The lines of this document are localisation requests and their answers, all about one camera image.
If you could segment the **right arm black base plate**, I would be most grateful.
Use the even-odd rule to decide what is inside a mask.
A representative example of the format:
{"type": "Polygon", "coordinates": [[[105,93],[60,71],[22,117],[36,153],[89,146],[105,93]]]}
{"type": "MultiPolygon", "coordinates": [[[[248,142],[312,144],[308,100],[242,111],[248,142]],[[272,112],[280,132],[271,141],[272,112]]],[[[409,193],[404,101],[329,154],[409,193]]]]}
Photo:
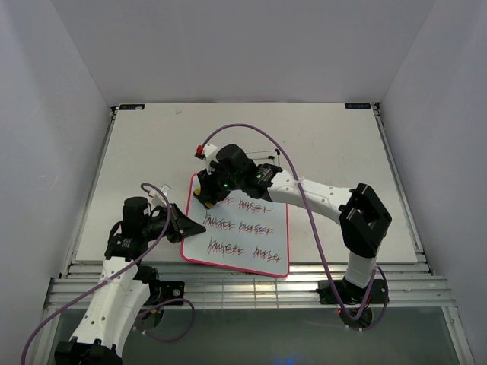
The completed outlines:
{"type": "MultiPolygon", "coordinates": [[[[336,289],[346,305],[359,305],[365,297],[366,289],[350,284],[345,279],[335,282],[336,289]]],[[[328,281],[319,281],[316,292],[319,294],[321,304],[338,304],[331,284],[328,281]]],[[[366,304],[383,304],[386,300],[385,282],[383,279],[374,279],[371,292],[366,304]]]]}

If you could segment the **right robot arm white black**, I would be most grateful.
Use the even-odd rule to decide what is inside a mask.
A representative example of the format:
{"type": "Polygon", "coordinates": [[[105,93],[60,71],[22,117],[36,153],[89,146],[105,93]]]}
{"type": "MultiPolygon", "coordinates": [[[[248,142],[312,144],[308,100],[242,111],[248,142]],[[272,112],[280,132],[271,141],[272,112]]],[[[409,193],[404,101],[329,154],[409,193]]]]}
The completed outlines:
{"type": "Polygon", "coordinates": [[[340,226],[349,260],[344,277],[345,296],[361,302],[371,293],[372,271],[392,217],[372,187],[336,188],[307,179],[298,180],[281,167],[256,164],[235,144],[218,148],[198,146],[196,157],[205,161],[198,172],[194,197],[205,207],[241,191],[256,200],[307,209],[340,226]]]}

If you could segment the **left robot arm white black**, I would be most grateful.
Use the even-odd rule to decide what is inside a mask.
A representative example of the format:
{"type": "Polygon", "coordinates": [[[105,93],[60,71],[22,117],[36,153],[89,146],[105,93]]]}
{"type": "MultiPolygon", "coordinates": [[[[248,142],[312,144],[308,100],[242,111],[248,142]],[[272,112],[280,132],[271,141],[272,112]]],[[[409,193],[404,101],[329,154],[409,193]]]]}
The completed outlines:
{"type": "Polygon", "coordinates": [[[160,281],[158,271],[140,256],[159,238],[171,243],[206,231],[175,204],[150,208],[143,197],[124,201],[123,218],[109,234],[96,289],[83,319],[68,341],[57,344],[57,364],[121,364],[123,346],[138,321],[159,322],[166,305],[183,305],[183,283],[160,281]]]}

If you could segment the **pink framed whiteboard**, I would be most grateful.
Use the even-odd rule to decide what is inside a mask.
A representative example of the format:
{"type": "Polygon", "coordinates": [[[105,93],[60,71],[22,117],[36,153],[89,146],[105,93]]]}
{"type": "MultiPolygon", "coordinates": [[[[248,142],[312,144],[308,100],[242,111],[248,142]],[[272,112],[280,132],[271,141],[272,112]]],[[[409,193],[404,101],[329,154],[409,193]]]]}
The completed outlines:
{"type": "Polygon", "coordinates": [[[186,216],[205,232],[183,240],[188,262],[284,278],[289,273],[288,206],[233,191],[205,209],[191,195],[186,216]]]}

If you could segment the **yellow bone-shaped eraser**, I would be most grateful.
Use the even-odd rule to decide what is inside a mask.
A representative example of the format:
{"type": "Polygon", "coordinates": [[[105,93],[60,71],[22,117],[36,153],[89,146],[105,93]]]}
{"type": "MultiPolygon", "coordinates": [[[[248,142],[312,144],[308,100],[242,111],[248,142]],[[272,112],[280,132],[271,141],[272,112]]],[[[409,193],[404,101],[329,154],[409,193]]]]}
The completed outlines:
{"type": "Polygon", "coordinates": [[[193,197],[203,206],[204,209],[209,210],[214,207],[214,199],[201,187],[195,188],[193,197]]]}

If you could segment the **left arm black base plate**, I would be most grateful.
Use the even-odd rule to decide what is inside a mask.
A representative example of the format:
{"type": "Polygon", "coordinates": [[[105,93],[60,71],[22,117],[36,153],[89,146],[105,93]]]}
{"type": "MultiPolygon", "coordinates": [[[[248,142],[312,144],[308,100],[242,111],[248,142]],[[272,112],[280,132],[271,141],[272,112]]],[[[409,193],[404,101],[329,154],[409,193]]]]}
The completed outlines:
{"type": "Polygon", "coordinates": [[[146,305],[155,306],[167,300],[183,298],[185,292],[184,281],[152,281],[149,284],[150,296],[146,305]]]}

